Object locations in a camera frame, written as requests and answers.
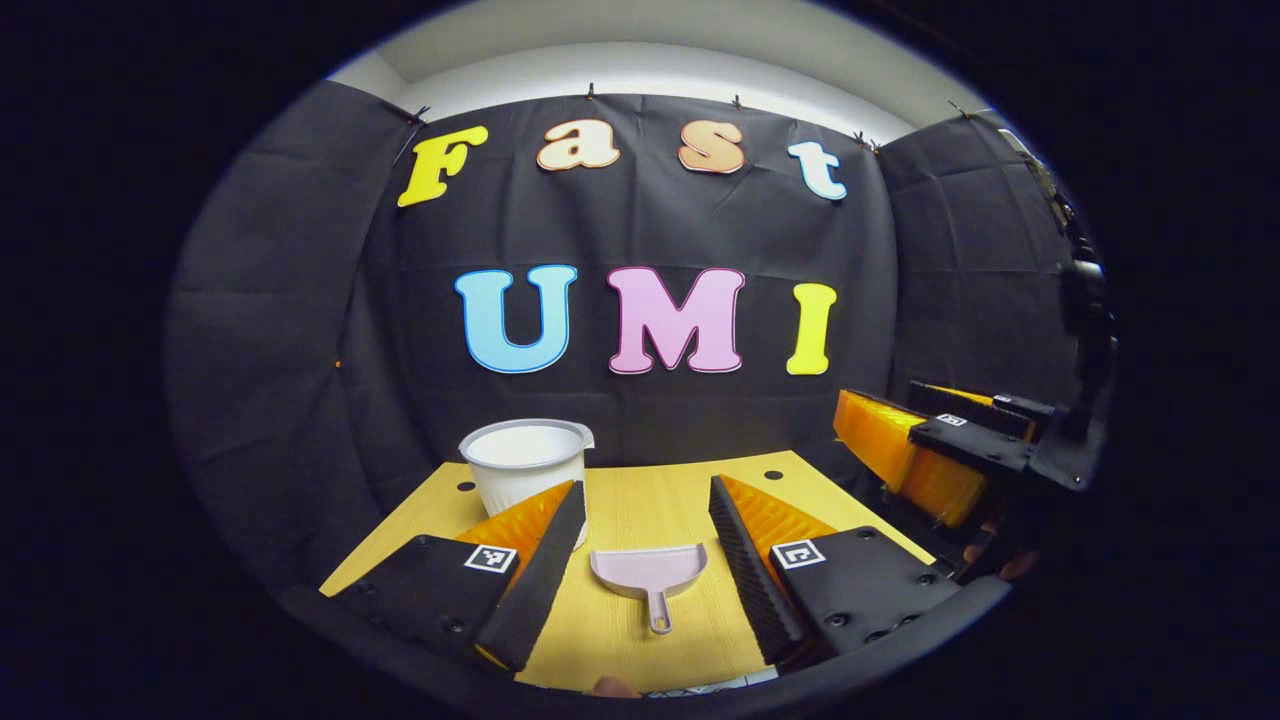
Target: orange letter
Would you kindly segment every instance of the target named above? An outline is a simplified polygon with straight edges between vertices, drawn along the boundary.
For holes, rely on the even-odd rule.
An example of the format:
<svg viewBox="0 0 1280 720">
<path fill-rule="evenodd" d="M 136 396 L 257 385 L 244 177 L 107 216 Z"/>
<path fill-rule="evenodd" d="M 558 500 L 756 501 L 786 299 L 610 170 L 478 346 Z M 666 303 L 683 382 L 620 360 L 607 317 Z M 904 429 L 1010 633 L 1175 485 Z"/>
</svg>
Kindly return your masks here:
<svg viewBox="0 0 1280 720">
<path fill-rule="evenodd" d="M 577 132 L 573 137 L 566 137 Z M 538 152 L 538 164 L 544 170 L 567 170 L 579 165 L 603 168 L 618 158 L 613 147 L 613 127 L 604 120 L 572 120 L 547 131 L 550 145 Z"/>
<path fill-rule="evenodd" d="M 742 131 L 730 123 L 694 120 L 680 131 L 685 145 L 680 149 L 680 163 L 689 170 L 728 174 L 746 161 L 742 149 Z"/>
</svg>

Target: wooden table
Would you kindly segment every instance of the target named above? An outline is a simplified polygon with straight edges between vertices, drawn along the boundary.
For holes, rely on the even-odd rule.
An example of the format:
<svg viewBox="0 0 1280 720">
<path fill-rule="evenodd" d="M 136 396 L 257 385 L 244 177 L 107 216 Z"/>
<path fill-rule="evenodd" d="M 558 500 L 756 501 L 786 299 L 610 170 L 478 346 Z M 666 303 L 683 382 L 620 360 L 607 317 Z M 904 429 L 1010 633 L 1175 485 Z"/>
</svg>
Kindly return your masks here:
<svg viewBox="0 0 1280 720">
<path fill-rule="evenodd" d="M 778 470 L 782 478 L 764 478 Z M 765 667 L 707 512 L 710 477 L 723 473 L 790 502 L 837 530 L 873 525 L 924 562 L 933 557 L 794 452 L 686 465 L 586 470 L 586 542 L 570 557 L 524 683 L 585 691 L 600 675 L 640 692 L 704 685 Z M 486 518 L 480 495 L 460 491 L 466 464 L 445 462 L 404 500 L 320 585 L 333 596 L 411 537 L 452 538 Z M 614 594 L 591 574 L 593 550 L 704 543 L 709 564 L 669 602 L 672 632 L 648 629 L 645 603 Z"/>
</svg>

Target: dustpan handle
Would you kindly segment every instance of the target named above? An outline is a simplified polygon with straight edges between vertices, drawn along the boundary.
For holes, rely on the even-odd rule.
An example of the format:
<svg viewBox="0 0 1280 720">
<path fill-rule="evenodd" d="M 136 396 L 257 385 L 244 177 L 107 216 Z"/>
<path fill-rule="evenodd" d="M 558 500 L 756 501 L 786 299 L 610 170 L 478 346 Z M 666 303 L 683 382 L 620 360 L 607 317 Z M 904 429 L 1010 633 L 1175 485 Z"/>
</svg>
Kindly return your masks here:
<svg viewBox="0 0 1280 720">
<path fill-rule="evenodd" d="M 649 592 L 649 629 L 659 635 L 671 632 L 671 612 L 667 610 L 664 592 Z"/>
</svg>

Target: blue letter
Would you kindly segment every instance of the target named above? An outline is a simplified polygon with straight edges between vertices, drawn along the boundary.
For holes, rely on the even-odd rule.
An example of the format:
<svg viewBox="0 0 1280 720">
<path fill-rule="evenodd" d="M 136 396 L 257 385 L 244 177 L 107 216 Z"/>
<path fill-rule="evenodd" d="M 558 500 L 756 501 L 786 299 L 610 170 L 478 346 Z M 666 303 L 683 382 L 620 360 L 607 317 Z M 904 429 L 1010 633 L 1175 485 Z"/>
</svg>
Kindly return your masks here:
<svg viewBox="0 0 1280 720">
<path fill-rule="evenodd" d="M 804 183 L 814 195 L 827 200 L 840 200 L 845 196 L 845 186 L 831 182 L 831 170 L 828 169 L 838 168 L 840 158 L 827 155 L 827 151 L 813 141 L 787 147 L 787 155 L 800 158 L 800 174 L 804 176 Z"/>
<path fill-rule="evenodd" d="M 571 265 L 539 265 L 529 270 L 541 301 L 543 337 L 532 345 L 512 345 L 502 313 L 502 295 L 511 273 L 479 270 L 460 277 L 453 288 L 462 295 L 467 350 L 476 363 L 498 373 L 532 373 L 564 355 L 568 347 L 568 286 L 577 279 Z"/>
</svg>

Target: black fabric backdrop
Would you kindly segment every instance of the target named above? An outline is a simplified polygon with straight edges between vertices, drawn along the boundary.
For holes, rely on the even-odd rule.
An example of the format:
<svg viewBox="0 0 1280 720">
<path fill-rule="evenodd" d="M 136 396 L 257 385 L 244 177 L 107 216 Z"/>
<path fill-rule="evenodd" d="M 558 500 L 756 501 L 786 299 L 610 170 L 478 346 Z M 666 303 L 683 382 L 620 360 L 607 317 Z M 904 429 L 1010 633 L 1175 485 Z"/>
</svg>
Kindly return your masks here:
<svg viewBox="0 0 1280 720">
<path fill-rule="evenodd" d="M 394 374 L 358 342 L 372 324 L 351 300 L 408 132 L 374 96 L 316 86 L 228 168 L 174 273 L 164 359 L 179 456 L 273 589 L 317 587 L 390 509 L 366 464 L 394 478 L 408 456 L 417 482 L 431 466 L 397 421 Z M 356 357 L 348 373 L 334 366 L 339 342 Z"/>
<path fill-rule="evenodd" d="M 548 172 L 535 163 L 543 133 L 582 118 L 608 122 L 621 158 L 605 168 Z M 694 173 L 677 159 L 681 128 L 732 122 L 746 165 L 728 176 Z M 461 460 L 458 442 L 498 420 L 550 416 L 581 421 L 596 438 L 593 465 L 686 462 L 831 443 L 836 391 L 883 392 L 892 347 L 897 260 L 892 217 L 876 159 L 851 138 L 809 123 L 728 104 L 639 95 L 556 97 L 448 118 L 419 133 L 472 126 L 489 140 L 468 149 L 462 170 L 435 200 L 398 208 L 413 163 L 406 152 L 387 187 L 366 246 L 424 439 Z M 787 146 L 818 141 L 840 158 L 833 177 L 847 196 L 832 202 L 804 183 Z M 553 365 L 507 375 L 467 352 L 462 273 L 507 270 L 508 338 L 539 337 L 536 288 L 526 272 L 571 264 L 570 343 Z M 705 268 L 746 274 L 737 296 L 742 366 L 726 374 L 660 364 L 617 375 L 618 295 L 609 270 L 653 266 L 676 302 Z M 796 283 L 836 288 L 823 375 L 786 372 L 800 306 Z M 687 352 L 692 351 L 692 343 Z"/>
<path fill-rule="evenodd" d="M 622 156 L 540 169 L 545 129 L 582 118 L 609 122 Z M 746 167 L 684 169 L 680 129 L 695 119 L 741 128 Z M 489 140 L 444 178 L 444 196 L 402 209 L 412 143 L 393 161 L 407 115 L 320 83 L 228 169 L 188 237 L 165 338 L 174 434 L 201 501 L 271 588 L 316 587 L 458 459 L 466 433 L 495 420 L 586 423 L 593 465 L 792 448 L 838 479 L 859 465 L 832 442 L 836 391 L 886 392 L 891 360 L 891 393 L 924 377 L 1055 401 L 1074 384 L 1052 274 L 1066 243 L 1027 168 L 982 122 L 925 128 L 877 159 L 794 119 L 623 95 L 489 108 L 413 140 L 475 124 Z M 844 200 L 805 186 L 786 147 L 806 140 L 840 158 Z M 517 375 L 472 360 L 454 279 L 512 273 L 508 337 L 531 342 L 539 302 L 525 274 L 559 263 L 579 269 L 563 357 Z M 618 296 L 605 274 L 626 265 L 655 268 L 676 302 L 705 268 L 745 273 L 742 366 L 612 373 Z M 838 295 L 823 375 L 786 372 L 801 282 Z"/>
<path fill-rule="evenodd" d="M 900 263 L 890 396 L 925 379 L 1070 402 L 1057 266 L 1071 247 L 1023 158 L 986 119 L 956 117 L 884 145 L 879 160 Z"/>
</svg>

